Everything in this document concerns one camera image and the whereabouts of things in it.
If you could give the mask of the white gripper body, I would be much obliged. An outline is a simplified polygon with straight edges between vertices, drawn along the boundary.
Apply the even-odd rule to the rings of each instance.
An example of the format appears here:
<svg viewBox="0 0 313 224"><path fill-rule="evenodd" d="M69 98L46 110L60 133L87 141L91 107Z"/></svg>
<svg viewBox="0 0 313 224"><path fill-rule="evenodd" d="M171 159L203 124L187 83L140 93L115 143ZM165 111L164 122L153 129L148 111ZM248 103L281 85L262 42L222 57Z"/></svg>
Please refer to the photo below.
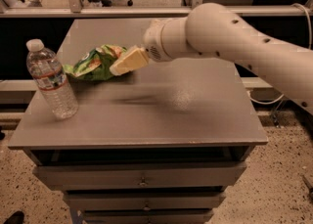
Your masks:
<svg viewBox="0 0 313 224"><path fill-rule="evenodd" d="M151 21L143 36L149 57L155 62L171 62L191 54L186 39L186 18Z"/></svg>

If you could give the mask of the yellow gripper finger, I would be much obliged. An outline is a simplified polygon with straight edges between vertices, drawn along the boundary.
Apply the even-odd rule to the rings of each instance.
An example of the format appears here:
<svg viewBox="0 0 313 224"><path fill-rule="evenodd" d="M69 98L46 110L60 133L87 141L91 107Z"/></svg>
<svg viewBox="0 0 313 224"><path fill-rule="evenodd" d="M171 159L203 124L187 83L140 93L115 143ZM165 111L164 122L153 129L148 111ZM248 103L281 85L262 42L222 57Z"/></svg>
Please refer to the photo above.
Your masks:
<svg viewBox="0 0 313 224"><path fill-rule="evenodd" d="M110 72L115 76L145 67L149 64L149 56L144 48L133 46L123 53L111 66Z"/></svg>

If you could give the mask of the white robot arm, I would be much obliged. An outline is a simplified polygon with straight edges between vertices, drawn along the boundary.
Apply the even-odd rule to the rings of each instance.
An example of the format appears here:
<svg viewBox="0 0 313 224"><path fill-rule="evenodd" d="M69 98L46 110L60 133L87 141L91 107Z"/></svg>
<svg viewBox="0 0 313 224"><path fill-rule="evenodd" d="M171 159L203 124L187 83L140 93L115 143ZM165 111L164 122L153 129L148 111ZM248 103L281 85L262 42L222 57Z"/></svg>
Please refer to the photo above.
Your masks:
<svg viewBox="0 0 313 224"><path fill-rule="evenodd" d="M122 75L150 61L219 58L251 71L313 113L313 51L268 36L216 3L197 6L180 19L153 20L143 45L121 55L110 72Z"/></svg>

